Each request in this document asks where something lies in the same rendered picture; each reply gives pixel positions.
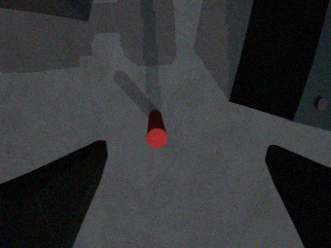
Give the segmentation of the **red peg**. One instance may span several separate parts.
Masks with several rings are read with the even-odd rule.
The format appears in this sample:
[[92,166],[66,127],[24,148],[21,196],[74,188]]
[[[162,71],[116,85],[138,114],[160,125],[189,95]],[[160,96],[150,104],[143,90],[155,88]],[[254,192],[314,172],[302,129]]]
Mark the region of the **red peg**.
[[165,123],[163,123],[162,113],[158,110],[148,113],[146,140],[152,147],[161,147],[166,143]]

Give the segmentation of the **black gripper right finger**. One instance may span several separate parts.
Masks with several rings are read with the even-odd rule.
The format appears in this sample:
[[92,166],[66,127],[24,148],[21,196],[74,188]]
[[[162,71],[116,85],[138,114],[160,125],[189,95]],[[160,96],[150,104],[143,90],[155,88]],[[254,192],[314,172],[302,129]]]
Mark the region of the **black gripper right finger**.
[[265,160],[304,248],[331,248],[331,168],[278,145]]

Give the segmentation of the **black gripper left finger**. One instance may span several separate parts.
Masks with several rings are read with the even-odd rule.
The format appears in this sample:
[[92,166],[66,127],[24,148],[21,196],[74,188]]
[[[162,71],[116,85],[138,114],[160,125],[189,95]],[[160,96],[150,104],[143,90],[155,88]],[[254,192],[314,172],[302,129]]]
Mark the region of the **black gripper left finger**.
[[106,166],[106,141],[0,184],[0,248],[72,248]]

